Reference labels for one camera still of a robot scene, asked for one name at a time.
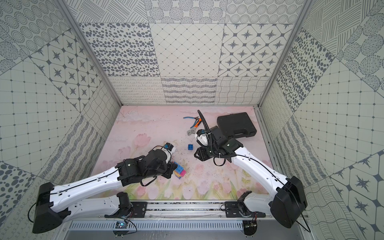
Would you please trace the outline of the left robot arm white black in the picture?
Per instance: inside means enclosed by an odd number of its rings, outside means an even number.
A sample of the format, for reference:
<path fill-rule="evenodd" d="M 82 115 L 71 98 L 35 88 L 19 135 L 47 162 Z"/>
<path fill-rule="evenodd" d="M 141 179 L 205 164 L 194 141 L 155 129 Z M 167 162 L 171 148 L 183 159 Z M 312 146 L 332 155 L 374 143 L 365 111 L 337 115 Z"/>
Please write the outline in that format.
<path fill-rule="evenodd" d="M 89 178 L 55 186 L 45 183 L 39 187 L 30 222 L 32 232 L 49 232 L 62 223 L 75 218 L 103 215 L 105 218 L 122 218 L 131 215 L 132 205 L 128 194 L 120 192 L 110 198 L 94 199 L 93 196 L 130 184 L 141 184 L 144 179 L 162 176 L 170 179 L 178 165 L 172 162 L 172 153 L 167 149 L 151 150 L 146 156 L 125 159 L 100 174 Z"/>

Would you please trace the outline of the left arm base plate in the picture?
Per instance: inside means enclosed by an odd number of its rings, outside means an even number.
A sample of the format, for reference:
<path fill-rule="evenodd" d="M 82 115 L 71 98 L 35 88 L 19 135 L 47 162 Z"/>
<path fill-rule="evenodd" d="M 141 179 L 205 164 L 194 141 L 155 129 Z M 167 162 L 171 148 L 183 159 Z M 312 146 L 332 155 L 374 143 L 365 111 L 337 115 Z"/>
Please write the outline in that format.
<path fill-rule="evenodd" d="M 130 207 L 119 207 L 112 214 L 105 214 L 106 219 L 111 218 L 144 218 L 147 211 L 148 202 L 131 202 Z"/>

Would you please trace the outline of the light blue lego brick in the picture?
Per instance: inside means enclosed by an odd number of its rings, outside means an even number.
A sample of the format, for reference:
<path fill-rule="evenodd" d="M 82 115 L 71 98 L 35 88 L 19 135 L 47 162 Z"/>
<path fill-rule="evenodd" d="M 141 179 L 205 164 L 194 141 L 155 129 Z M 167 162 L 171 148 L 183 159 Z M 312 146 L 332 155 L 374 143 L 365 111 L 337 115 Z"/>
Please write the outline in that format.
<path fill-rule="evenodd" d="M 174 170 L 174 172 L 181 176 L 182 170 L 184 170 L 184 168 L 181 165 L 177 164 L 177 168 Z"/>

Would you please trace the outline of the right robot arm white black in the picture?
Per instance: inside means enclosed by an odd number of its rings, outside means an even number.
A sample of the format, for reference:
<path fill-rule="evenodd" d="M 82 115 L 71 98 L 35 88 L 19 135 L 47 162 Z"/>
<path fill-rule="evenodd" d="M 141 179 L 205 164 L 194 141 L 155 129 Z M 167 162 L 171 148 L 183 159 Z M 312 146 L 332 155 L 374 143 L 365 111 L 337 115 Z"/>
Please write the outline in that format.
<path fill-rule="evenodd" d="M 256 212 L 271 215 L 285 228 L 291 228 L 306 210 L 308 202 L 303 183 L 297 177 L 288 178 L 256 158 L 242 143 L 228 139 L 217 127 L 198 130 L 195 138 L 200 147 L 195 158 L 204 162 L 224 159 L 244 170 L 268 192 L 267 197 L 246 191 L 238 199 L 238 209 L 248 217 Z"/>

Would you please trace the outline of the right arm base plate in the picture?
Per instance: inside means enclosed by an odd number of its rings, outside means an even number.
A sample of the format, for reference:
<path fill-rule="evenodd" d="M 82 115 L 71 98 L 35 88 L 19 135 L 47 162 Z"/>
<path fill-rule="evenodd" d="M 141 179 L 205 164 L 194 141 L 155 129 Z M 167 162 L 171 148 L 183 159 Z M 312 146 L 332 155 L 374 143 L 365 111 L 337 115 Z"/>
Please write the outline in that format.
<path fill-rule="evenodd" d="M 249 212 L 248 210 L 241 210 L 238 202 L 227 201 L 221 206 L 221 211 L 225 212 L 227 218 L 265 218 L 266 214 L 261 212 Z"/>

